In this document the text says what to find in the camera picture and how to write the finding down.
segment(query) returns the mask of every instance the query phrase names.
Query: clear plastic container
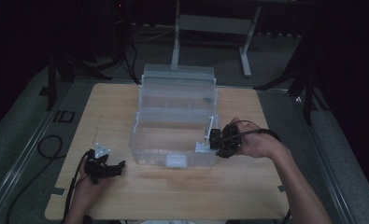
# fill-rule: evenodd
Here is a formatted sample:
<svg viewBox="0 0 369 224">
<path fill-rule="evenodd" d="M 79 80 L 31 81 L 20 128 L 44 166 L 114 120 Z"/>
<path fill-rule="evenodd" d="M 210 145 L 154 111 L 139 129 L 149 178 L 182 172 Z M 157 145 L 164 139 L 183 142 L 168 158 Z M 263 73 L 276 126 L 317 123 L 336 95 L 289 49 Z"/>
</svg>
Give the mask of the clear plastic container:
<svg viewBox="0 0 369 224">
<path fill-rule="evenodd" d="M 129 142 L 138 164 L 213 166 L 210 126 L 219 126 L 213 68 L 146 65 Z"/>
</svg>

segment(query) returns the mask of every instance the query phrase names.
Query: table surface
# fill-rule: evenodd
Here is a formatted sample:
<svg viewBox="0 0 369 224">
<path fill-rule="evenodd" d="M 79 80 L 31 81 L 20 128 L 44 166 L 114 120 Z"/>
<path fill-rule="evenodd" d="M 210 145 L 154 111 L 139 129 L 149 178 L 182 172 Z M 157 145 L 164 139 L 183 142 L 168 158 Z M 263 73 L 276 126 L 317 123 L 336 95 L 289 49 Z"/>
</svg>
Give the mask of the table surface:
<svg viewBox="0 0 369 224">
<path fill-rule="evenodd" d="M 81 156 L 98 142 L 110 147 L 107 163 L 126 160 L 89 215 L 94 219 L 283 218 L 286 193 L 269 159 L 234 156 L 213 167 L 172 169 L 138 165 L 128 143 L 138 109 L 138 86 L 96 84 L 55 187 L 68 189 Z M 221 125 L 233 117 L 267 128 L 256 91 L 218 88 Z M 51 195 L 45 216 L 62 219 L 66 195 Z"/>
</svg>

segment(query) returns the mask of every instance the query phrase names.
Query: forearm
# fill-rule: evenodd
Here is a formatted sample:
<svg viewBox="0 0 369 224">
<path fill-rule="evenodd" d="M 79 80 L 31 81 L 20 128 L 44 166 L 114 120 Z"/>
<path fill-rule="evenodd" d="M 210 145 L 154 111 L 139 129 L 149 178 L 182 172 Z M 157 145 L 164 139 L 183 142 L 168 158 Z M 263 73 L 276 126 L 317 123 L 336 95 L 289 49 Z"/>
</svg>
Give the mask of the forearm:
<svg viewBox="0 0 369 224">
<path fill-rule="evenodd" d="M 315 191 L 309 186 L 288 149 L 277 148 L 271 157 L 288 196 L 296 223 L 331 223 Z"/>
<path fill-rule="evenodd" d="M 85 211 L 72 207 L 64 220 L 64 224 L 82 224 L 84 216 Z"/>
</svg>

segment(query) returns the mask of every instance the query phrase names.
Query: dark background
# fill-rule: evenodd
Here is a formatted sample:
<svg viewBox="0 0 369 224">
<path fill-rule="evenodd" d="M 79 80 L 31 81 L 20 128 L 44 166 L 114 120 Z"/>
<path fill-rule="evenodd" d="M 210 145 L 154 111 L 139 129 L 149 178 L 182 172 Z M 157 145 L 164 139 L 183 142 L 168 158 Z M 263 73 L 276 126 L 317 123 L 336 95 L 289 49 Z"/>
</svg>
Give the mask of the dark background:
<svg viewBox="0 0 369 224">
<path fill-rule="evenodd" d="M 251 18 L 248 12 L 254 9 L 245 0 L 213 2 L 182 1 L 182 10 Z M 317 85 L 369 181 L 369 0 L 324 1 L 321 7 L 317 2 L 258 1 L 263 10 L 256 32 L 301 35 L 304 44 L 292 58 L 298 67 L 304 66 L 306 55 L 322 48 Z M 84 17 L 81 8 L 92 8 L 89 3 L 0 1 L 0 119 L 58 47 L 92 60 L 95 50 L 88 28 L 99 20 Z M 137 24 L 174 24 L 175 1 L 134 0 L 128 7 Z"/>
</svg>

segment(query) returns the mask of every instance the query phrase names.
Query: metal stand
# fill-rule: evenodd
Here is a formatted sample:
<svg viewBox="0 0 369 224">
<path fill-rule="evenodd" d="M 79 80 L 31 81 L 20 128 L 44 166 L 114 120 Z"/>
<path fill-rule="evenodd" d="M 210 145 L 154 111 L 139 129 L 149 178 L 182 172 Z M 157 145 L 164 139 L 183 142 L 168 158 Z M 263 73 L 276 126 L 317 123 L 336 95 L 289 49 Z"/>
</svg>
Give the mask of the metal stand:
<svg viewBox="0 0 369 224">
<path fill-rule="evenodd" d="M 254 29 L 259 18 L 261 7 L 256 7 L 252 20 L 228 19 L 217 17 L 204 17 L 180 14 L 180 1 L 176 5 L 176 29 L 175 46 L 173 47 L 171 69 L 177 70 L 180 53 L 179 32 L 182 30 L 206 31 L 215 33 L 226 33 L 236 35 L 246 35 L 245 45 L 239 49 L 239 56 L 243 66 L 245 77 L 250 77 L 250 66 L 248 64 L 248 46 L 254 34 Z"/>
</svg>

